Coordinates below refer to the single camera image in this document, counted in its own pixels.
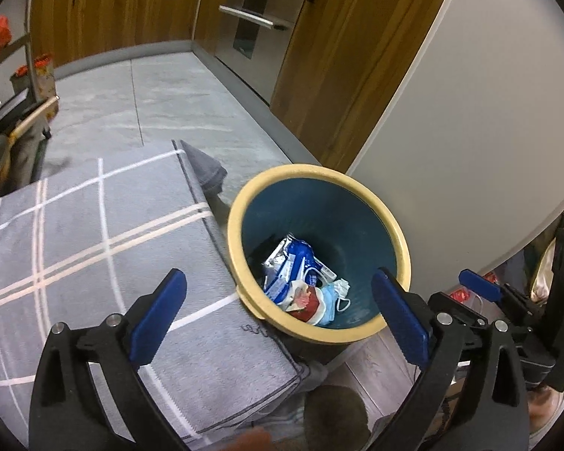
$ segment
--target floor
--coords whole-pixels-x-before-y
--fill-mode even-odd
[[[229,172],[231,204],[253,176],[288,158],[192,53],[123,61],[57,82],[60,111],[42,175],[150,141],[183,139]],[[370,337],[326,381],[355,390],[370,428],[399,407],[415,379],[390,331]]]

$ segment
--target plaid blanket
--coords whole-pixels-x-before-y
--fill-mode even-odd
[[[88,327],[125,313],[173,267],[186,274],[188,295],[139,373],[190,447],[230,435],[307,376],[236,296],[203,194],[220,191],[225,173],[187,144],[164,142],[0,198],[0,416],[23,444],[50,327]],[[91,369],[114,430],[130,437],[100,366]]]

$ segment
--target face mask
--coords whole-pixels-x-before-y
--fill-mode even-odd
[[[336,280],[334,283],[329,283],[322,288],[322,297],[325,304],[325,311],[322,319],[316,324],[319,327],[324,327],[334,321],[336,312],[344,312],[351,304],[347,298],[349,292],[349,283],[345,280]]]

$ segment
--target white wall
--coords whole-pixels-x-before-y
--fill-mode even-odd
[[[397,217],[412,290],[486,272],[564,209],[564,14],[445,0],[349,174]]]

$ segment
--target screw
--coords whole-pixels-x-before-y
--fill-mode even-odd
[[[52,329],[50,331],[52,332],[52,334],[60,334],[64,330],[65,330],[65,323],[57,322],[52,326]]]
[[[122,320],[123,317],[121,316],[121,314],[111,314],[105,319],[106,324],[109,327],[117,327],[119,324],[121,324]]]
[[[495,321],[495,328],[501,333],[507,333],[508,332],[508,324],[506,324],[502,320]]]
[[[437,314],[437,321],[442,325],[450,325],[453,322],[453,317],[445,312],[439,312]]]

